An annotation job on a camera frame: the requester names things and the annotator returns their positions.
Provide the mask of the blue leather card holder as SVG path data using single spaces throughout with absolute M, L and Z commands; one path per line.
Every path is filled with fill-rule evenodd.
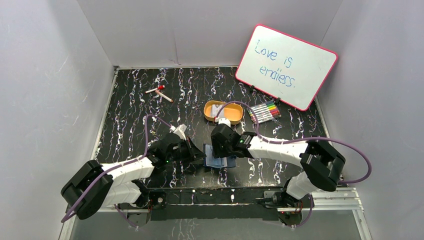
M 204 167 L 213 169 L 236 167 L 237 157 L 235 155 L 222 158 L 215 158 L 213 157 L 213 146 L 209 144 L 203 145 L 203 152 L 205 153 L 205 157 L 203 159 Z

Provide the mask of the orange oval tray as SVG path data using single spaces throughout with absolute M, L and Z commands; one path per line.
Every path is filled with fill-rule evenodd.
M 204 105 L 203 115 L 206 120 L 214 122 L 215 117 L 211 116 L 211 106 L 214 104 L 222 105 L 222 108 L 220 109 L 216 117 L 224 117 L 229 119 L 231 125 L 237 125 L 241 122 L 242 117 L 244 115 L 244 110 L 239 104 L 230 103 L 224 107 L 226 103 L 217 100 L 210 100 Z

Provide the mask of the silver credit card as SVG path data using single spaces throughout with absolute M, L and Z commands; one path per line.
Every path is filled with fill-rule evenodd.
M 222 104 L 213 104 L 210 109 L 210 114 L 214 118 L 219 114 Z

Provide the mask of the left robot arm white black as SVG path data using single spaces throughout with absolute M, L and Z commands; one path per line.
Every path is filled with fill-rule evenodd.
M 130 160 L 100 164 L 87 161 L 64 185 L 60 194 L 71 213 L 85 220 L 100 208 L 128 203 L 144 208 L 149 194 L 136 182 L 163 171 L 170 162 L 193 162 L 206 157 L 190 138 L 168 133 L 154 142 L 145 155 Z

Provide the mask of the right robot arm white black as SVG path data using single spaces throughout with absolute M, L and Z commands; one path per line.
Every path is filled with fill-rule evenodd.
M 212 154 L 215 158 L 272 159 L 301 167 L 283 187 L 282 202 L 295 207 L 312 192 L 334 192 L 346 159 L 327 141 L 318 138 L 290 142 L 260 137 L 254 132 L 238 134 L 226 124 L 218 124 L 211 132 Z

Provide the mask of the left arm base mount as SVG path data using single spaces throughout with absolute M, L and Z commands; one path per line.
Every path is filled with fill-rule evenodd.
M 166 208 L 166 197 L 167 194 L 164 191 L 150 191 L 144 192 L 140 197 L 135 201 L 135 203 L 129 203 L 130 206 L 133 206 L 137 209 L 147 210 L 147 215 L 150 218 L 153 210 L 163 210 Z M 130 228 L 138 229 L 139 224 L 133 220 L 129 219 L 130 213 L 124 213 L 123 209 L 120 208 L 119 204 L 115 204 L 115 210 L 120 214 L 120 216 L 128 223 Z

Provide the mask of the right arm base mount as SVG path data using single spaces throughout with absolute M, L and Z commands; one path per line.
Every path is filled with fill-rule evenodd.
M 279 221 L 287 227 L 297 228 L 304 225 L 311 217 L 315 206 L 313 196 L 308 193 L 309 212 L 303 218 L 302 211 L 306 206 L 304 199 L 296 199 L 288 195 L 285 191 L 265 191 L 263 197 L 257 200 L 257 204 L 267 209 L 294 208 L 294 210 L 278 210 Z

